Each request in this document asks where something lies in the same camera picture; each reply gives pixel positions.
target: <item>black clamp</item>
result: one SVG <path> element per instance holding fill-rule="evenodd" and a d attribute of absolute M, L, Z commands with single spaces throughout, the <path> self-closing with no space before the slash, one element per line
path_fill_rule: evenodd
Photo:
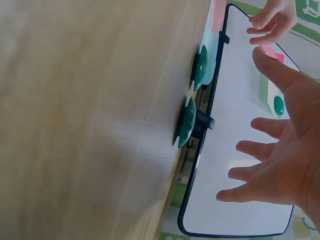
<path fill-rule="evenodd" d="M 195 115 L 195 123 L 191 133 L 191 137 L 200 139 L 203 136 L 204 130 L 214 129 L 215 120 L 206 113 L 197 110 Z"/>

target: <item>finger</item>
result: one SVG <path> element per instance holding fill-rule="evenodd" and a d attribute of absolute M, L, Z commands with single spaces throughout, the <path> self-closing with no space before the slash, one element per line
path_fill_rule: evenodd
<path fill-rule="evenodd" d="M 249 183 L 246 183 L 233 189 L 218 192 L 216 199 L 221 202 L 244 203 L 253 201 L 254 194 Z"/>
<path fill-rule="evenodd" d="M 264 28 L 262 29 L 255 29 L 254 27 L 249 27 L 246 32 L 248 34 L 269 34 L 275 28 L 276 23 L 271 20 Z"/>
<path fill-rule="evenodd" d="M 252 52 L 252 57 L 257 69 L 284 94 L 292 84 L 308 81 L 308 78 L 302 73 L 282 64 L 273 57 L 267 56 L 262 47 L 256 47 Z"/>
<path fill-rule="evenodd" d="M 258 15 L 249 18 L 249 21 L 255 29 L 263 29 L 280 10 L 281 6 L 276 1 L 268 1 Z"/>
<path fill-rule="evenodd" d="M 272 151 L 274 150 L 275 143 L 261 143 L 255 141 L 240 141 L 235 149 L 244 154 L 248 154 L 260 162 L 268 160 Z"/>
<path fill-rule="evenodd" d="M 258 117 L 252 120 L 251 127 L 264 132 L 275 139 L 280 139 L 288 121 L 288 119 L 268 119 Z"/>
<path fill-rule="evenodd" d="M 272 30 L 275 28 L 276 25 L 273 25 L 273 26 L 268 26 L 268 27 L 264 27 L 260 30 L 258 29 L 255 29 L 254 27 L 249 27 L 247 30 L 246 30 L 246 33 L 247 34 L 270 34 L 272 32 Z"/>
<path fill-rule="evenodd" d="M 248 167 L 234 167 L 229 170 L 228 177 L 230 179 L 248 182 L 261 167 L 261 163 Z"/>
<path fill-rule="evenodd" d="M 291 27 L 289 25 L 277 24 L 270 34 L 250 39 L 251 44 L 265 45 L 279 41 Z"/>

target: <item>green cap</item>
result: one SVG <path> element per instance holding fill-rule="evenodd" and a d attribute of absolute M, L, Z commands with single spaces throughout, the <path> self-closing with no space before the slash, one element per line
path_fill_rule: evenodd
<path fill-rule="evenodd" d="M 285 113 L 285 103 L 282 98 L 279 96 L 275 96 L 273 104 L 275 113 L 279 116 L 282 116 Z"/>

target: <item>child's hand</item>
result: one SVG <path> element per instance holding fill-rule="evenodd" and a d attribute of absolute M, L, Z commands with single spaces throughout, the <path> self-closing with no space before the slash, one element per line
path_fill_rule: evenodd
<path fill-rule="evenodd" d="M 268 34 L 250 39 L 251 44 L 264 45 L 280 40 L 297 23 L 295 0 L 268 0 L 257 16 L 249 18 L 253 27 L 248 34 Z"/>

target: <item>pink card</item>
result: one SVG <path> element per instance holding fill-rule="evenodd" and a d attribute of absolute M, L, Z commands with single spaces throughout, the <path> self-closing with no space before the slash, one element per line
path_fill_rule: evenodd
<path fill-rule="evenodd" d="M 212 0 L 210 30 L 213 33 L 219 33 L 224 22 L 227 0 Z"/>
<path fill-rule="evenodd" d="M 285 56 L 280 53 L 277 53 L 270 45 L 262 45 L 262 48 L 265 51 L 265 54 L 267 54 L 269 57 L 277 59 L 282 64 L 284 63 Z"/>

